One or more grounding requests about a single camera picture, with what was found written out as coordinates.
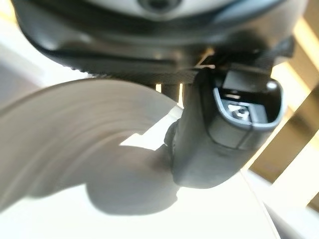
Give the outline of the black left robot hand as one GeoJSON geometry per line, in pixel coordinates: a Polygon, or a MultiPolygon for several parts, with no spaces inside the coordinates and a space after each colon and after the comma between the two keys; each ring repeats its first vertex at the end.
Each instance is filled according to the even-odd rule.
{"type": "Polygon", "coordinates": [[[14,0],[26,39],[49,59],[142,85],[186,84],[165,136],[177,185],[237,173],[283,118],[271,72],[292,57],[305,0],[14,0]]]}

